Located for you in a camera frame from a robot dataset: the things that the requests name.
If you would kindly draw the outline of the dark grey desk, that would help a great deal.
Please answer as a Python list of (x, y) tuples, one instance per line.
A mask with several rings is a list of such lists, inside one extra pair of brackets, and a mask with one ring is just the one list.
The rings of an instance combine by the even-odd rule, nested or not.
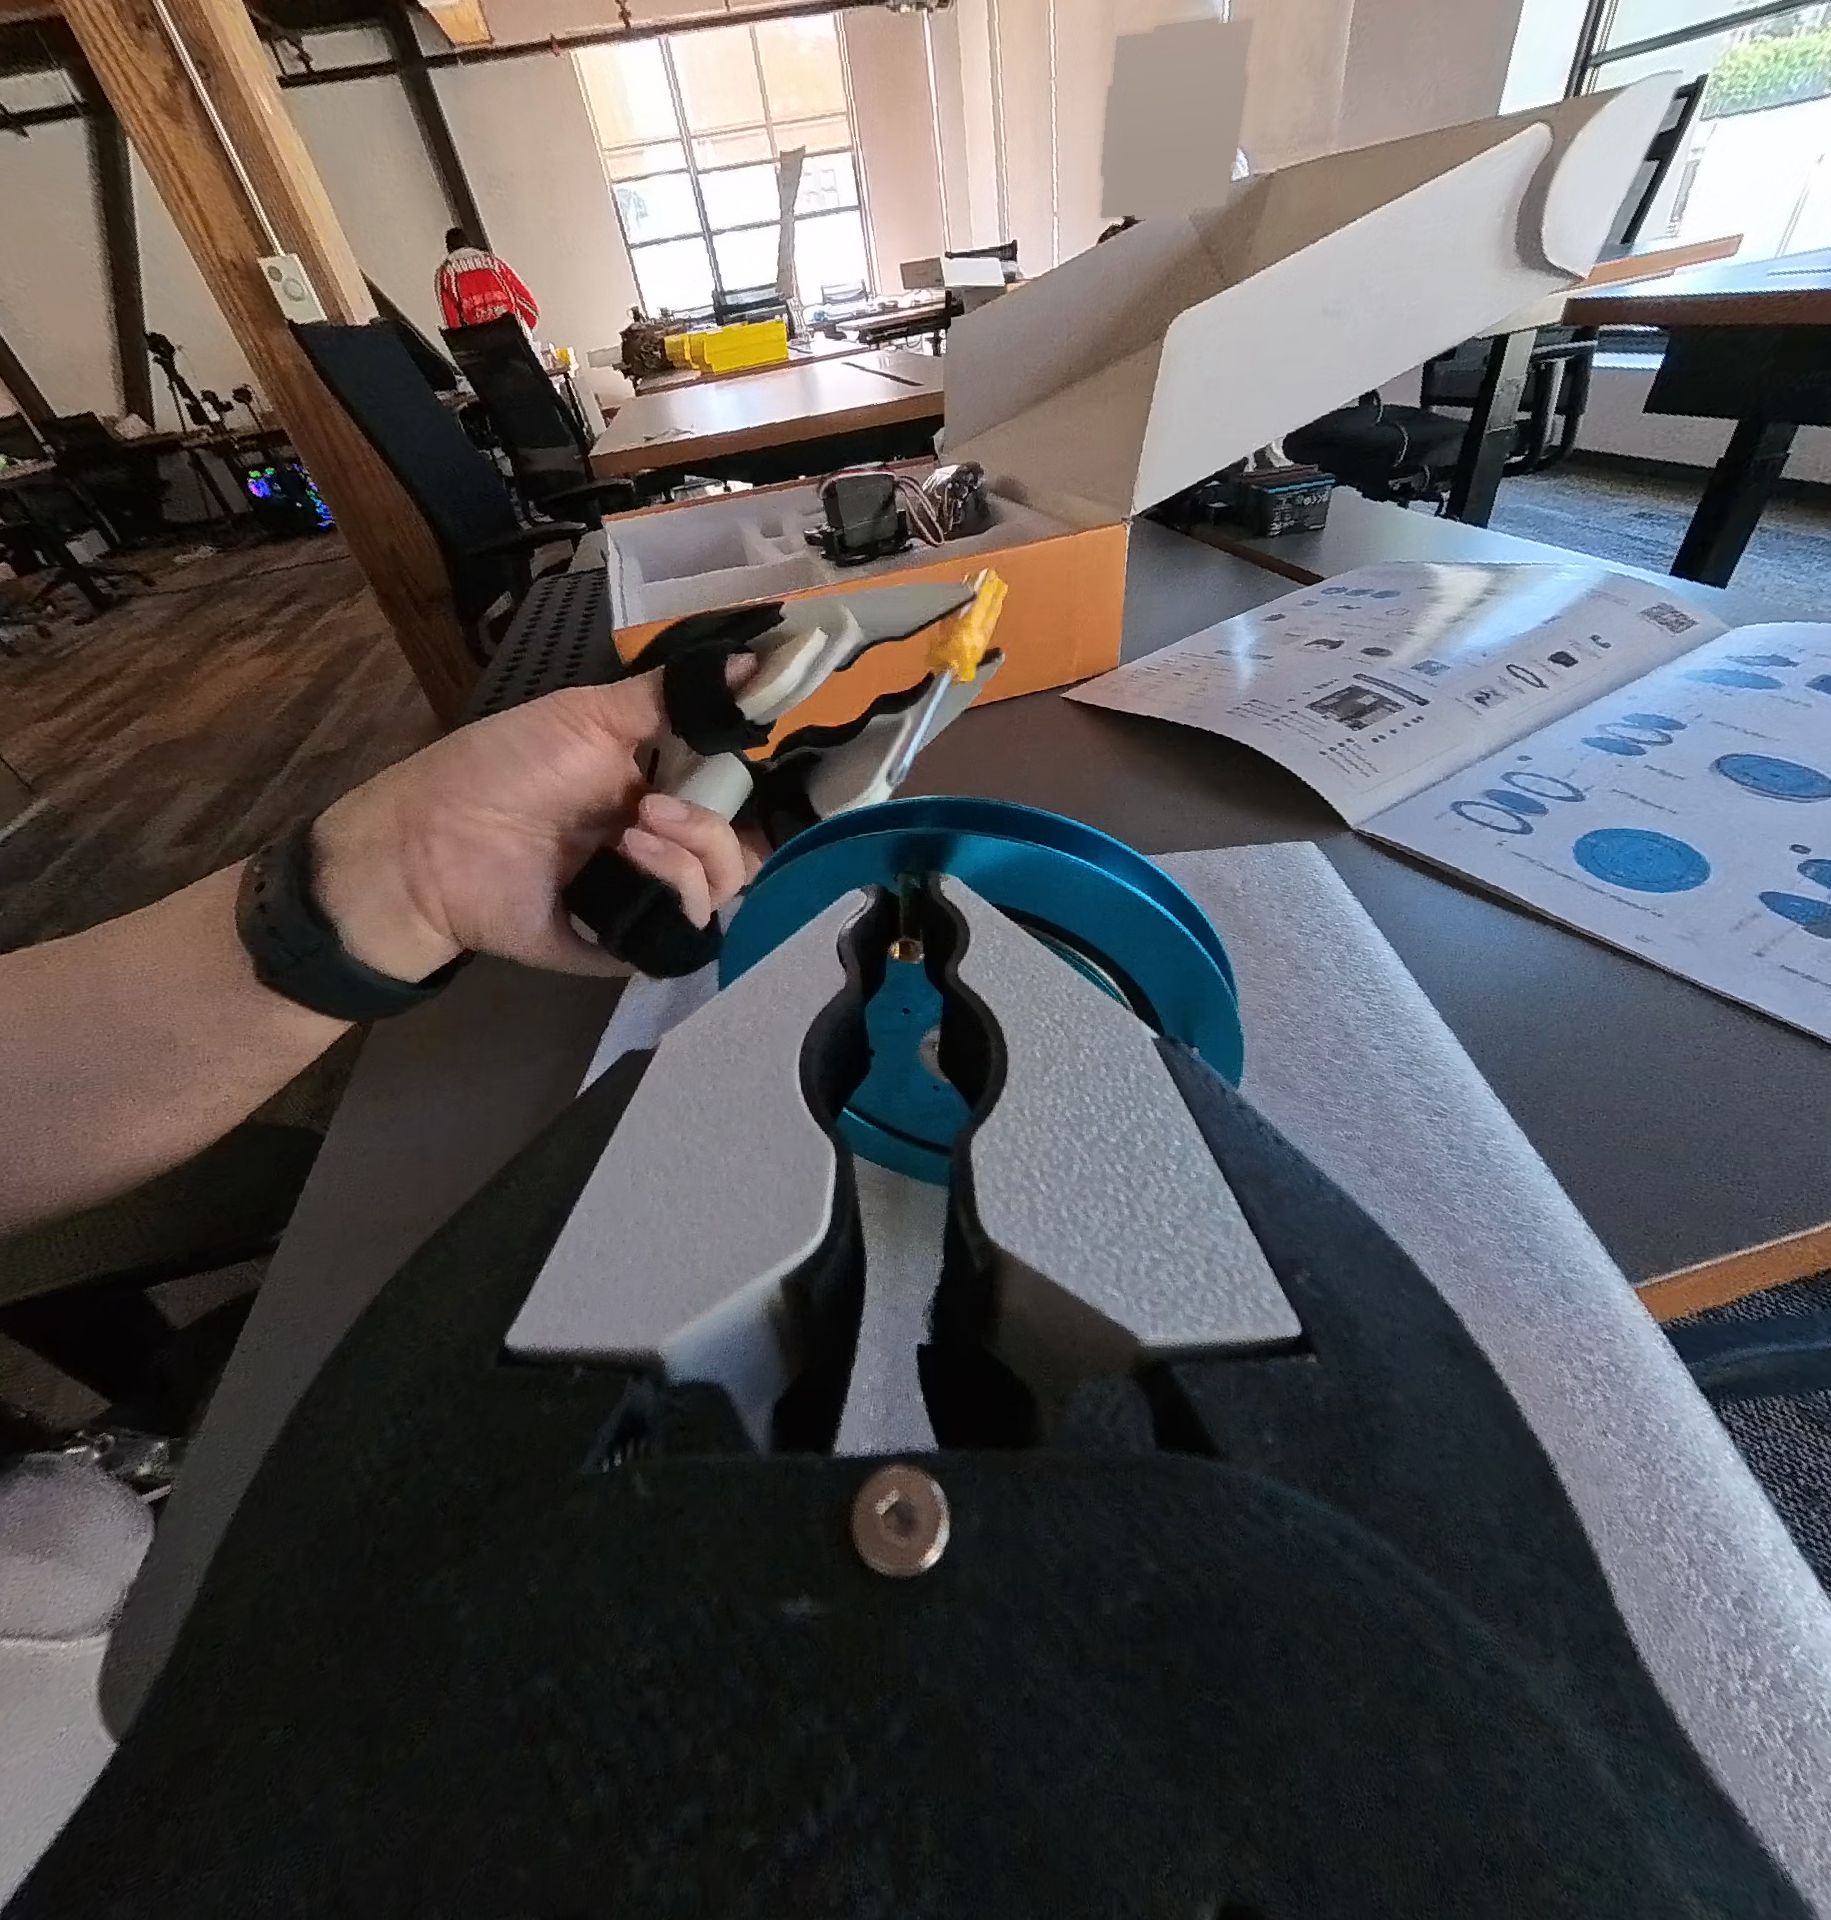
[[(1311, 560), (1247, 565), (1135, 532), (1123, 665), (1385, 563), (1599, 565), (1735, 626), (1787, 621), (1501, 537), (1313, 546)], [(1659, 1318), (1831, 1267), (1831, 1045), (1385, 850), (1253, 750), (1065, 693), (977, 712), (915, 790), (1063, 813), (1143, 852), (1309, 842)]]

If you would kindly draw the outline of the wood-edged black desk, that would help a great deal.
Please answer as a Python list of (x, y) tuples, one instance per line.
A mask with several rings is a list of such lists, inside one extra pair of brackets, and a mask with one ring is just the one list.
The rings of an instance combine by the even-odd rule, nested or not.
[(1645, 413), (1731, 426), (1671, 563), (1681, 581), (1725, 588), (1797, 435), (1831, 431), (1831, 249), (1609, 283), (1561, 318), (1657, 333)]

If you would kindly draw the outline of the black-framed grid window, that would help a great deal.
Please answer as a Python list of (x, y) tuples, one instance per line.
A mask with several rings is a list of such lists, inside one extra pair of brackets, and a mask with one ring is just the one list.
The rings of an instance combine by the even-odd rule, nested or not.
[(1739, 238), (1739, 259), (1831, 246), (1831, 2), (1595, 2), (1569, 93), (1675, 75), (1693, 94), (1637, 188), (1633, 246)]
[(650, 316), (714, 316), (775, 287), (783, 157), (795, 298), (811, 312), (875, 291), (847, 51), (833, 17), (660, 34), (574, 55)]

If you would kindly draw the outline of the person's left hand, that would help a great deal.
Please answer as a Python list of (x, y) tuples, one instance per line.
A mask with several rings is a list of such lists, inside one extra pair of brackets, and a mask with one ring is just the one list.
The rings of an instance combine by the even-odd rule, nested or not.
[(450, 732), (364, 783), (312, 826), (312, 891), (344, 949), (422, 983), (460, 955), (622, 979), (562, 895), (594, 852), (622, 850), (706, 924), (767, 847), (696, 805), (656, 796), (640, 752), (666, 730), (662, 675), (574, 686)]

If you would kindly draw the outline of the grey work table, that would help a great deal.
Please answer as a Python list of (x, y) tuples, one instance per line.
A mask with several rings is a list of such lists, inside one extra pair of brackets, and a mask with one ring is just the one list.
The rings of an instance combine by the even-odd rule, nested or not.
[(941, 356), (817, 356), (626, 400), (594, 445), (592, 474), (644, 489), (684, 474), (765, 486), (921, 458), (943, 413)]

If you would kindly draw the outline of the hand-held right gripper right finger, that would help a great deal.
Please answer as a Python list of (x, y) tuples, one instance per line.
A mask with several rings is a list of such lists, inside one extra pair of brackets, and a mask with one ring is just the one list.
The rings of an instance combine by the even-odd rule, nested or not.
[(1295, 1355), (1303, 1324), (1163, 1040), (961, 880), (923, 895), (949, 1146), (919, 1349), (945, 1450), (1047, 1442), (1089, 1388)]

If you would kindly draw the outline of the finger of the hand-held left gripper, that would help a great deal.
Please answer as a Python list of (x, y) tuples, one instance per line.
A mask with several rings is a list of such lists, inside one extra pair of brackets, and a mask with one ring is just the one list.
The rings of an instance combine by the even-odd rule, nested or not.
[(923, 748), (975, 704), (1003, 661), (991, 649), (965, 682), (941, 668), (875, 699), (849, 723), (787, 732), (761, 765), (763, 840), (783, 847), (837, 815), (889, 802)]
[(901, 647), (957, 621), (977, 602), (981, 581), (917, 583), (769, 600), (769, 747), (791, 718), (871, 651)]

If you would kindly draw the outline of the white foam sheet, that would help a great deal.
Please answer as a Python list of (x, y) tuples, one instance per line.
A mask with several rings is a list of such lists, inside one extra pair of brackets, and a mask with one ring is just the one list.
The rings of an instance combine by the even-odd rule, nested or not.
[(831, 1450), (592, 1476), (572, 1651), (626, 1912), (1831, 1916), (1831, 1602), (1359, 905), (1283, 906), (1259, 1064), (1167, 1057), (1303, 1324), (945, 1450), (947, 1184), (853, 1154)]

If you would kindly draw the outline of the blue round metal base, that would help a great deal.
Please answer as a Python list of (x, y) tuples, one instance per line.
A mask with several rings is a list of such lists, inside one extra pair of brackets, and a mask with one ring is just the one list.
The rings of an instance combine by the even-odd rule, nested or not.
[[(1013, 802), (897, 799), (807, 829), (737, 905), (718, 984), (734, 984), (843, 895), (897, 895), (931, 873), (965, 880), (1155, 1035), (1239, 1085), (1237, 987), (1207, 912), (1127, 845)], [(865, 1016), (871, 1067), (839, 1116), (859, 1160), (933, 1189), (945, 1189), (949, 1149), (969, 1120), (939, 1071), (939, 1018), (921, 967), (887, 960)]]

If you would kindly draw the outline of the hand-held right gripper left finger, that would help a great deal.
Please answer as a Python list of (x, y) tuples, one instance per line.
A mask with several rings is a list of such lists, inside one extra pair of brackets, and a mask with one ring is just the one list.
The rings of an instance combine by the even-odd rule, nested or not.
[(626, 1105), (504, 1339), (526, 1364), (720, 1388), (759, 1450), (831, 1450), (865, 1294), (837, 1114), (893, 918), (849, 891), (620, 1057)]

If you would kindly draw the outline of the wooden pillar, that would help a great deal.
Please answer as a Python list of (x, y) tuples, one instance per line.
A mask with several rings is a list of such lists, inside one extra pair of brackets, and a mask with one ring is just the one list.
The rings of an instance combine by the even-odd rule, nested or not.
[(478, 676), (428, 520), (316, 375), (264, 263), (292, 257), (330, 325), (378, 316), (240, 2), (64, 2), (256, 390), (324, 493), (414, 680), (454, 725)]

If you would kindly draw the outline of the black high-back chair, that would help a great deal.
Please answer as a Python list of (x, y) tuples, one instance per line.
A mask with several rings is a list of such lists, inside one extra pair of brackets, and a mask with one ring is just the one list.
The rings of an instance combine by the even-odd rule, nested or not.
[(528, 519), (450, 415), (398, 335), (380, 322), (296, 322), (310, 366), (418, 506), (448, 566), (458, 622), (490, 661), (536, 577), (536, 555), (592, 532), (592, 510)]
[(594, 528), (640, 505), (630, 481), (592, 474), (592, 435), (516, 316), (446, 327), (444, 343), (486, 408), (516, 489), (536, 516)]

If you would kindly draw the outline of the stack of yellow bins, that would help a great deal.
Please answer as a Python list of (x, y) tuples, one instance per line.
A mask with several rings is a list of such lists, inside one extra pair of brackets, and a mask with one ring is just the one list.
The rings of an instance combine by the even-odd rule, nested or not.
[(773, 316), (668, 333), (660, 347), (670, 372), (720, 378), (783, 366), (789, 360), (791, 339), (787, 322)]

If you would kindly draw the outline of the orange-handled screwdriver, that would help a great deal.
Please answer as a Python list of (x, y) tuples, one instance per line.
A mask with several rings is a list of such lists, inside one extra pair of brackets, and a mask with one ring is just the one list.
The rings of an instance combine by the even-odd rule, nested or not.
[(975, 575), (973, 599), (937, 622), (927, 647), (927, 685), (897, 720), (879, 768), (887, 792), (907, 780), (925, 748), (975, 704), (999, 670), (1003, 657), (993, 642), (1005, 599), (1007, 585), (985, 568)]

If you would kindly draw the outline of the black office chair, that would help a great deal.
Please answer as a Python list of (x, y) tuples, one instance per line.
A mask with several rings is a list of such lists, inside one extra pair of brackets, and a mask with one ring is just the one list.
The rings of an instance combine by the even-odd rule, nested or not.
[(1421, 366), (1415, 404), (1365, 392), (1287, 435), (1281, 448), (1369, 500), (1429, 505), (1485, 527), (1503, 479), (1573, 455), (1595, 354), (1593, 328), (1469, 341)]

